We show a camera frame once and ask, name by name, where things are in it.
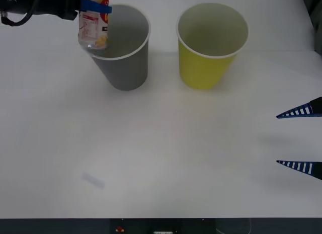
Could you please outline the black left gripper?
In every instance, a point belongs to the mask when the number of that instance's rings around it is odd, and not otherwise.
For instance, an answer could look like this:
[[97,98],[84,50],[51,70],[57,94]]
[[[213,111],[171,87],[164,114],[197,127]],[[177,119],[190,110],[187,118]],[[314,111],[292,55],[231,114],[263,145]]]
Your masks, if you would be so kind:
[[74,20],[79,10],[110,14],[112,7],[92,0],[40,0],[37,15],[54,15],[64,20]]

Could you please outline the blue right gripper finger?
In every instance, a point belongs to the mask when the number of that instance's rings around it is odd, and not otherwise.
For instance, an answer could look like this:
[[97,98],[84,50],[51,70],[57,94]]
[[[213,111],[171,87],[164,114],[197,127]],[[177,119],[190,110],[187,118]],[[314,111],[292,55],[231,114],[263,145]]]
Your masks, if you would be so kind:
[[294,162],[283,160],[276,160],[276,162],[290,169],[322,180],[322,162]]
[[276,116],[277,119],[301,118],[301,117],[321,117],[322,97],[311,100],[310,102],[290,109]]

